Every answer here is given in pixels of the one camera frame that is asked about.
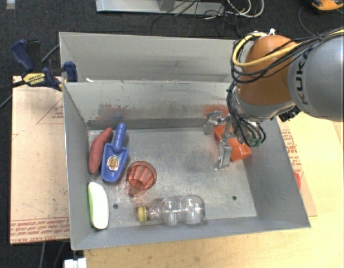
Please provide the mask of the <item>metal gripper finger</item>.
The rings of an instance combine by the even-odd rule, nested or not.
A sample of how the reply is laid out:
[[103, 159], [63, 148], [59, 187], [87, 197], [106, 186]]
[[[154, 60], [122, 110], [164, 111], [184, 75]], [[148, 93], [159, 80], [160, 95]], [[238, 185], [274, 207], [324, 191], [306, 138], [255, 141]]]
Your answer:
[[215, 126], [223, 125], [227, 122], [227, 117], [222, 116], [222, 111], [212, 111], [206, 114], [204, 123], [204, 134], [210, 135]]
[[219, 156], [214, 166], [216, 170], [221, 170], [230, 165], [230, 158], [232, 154], [232, 146], [228, 141], [221, 140], [219, 142]]

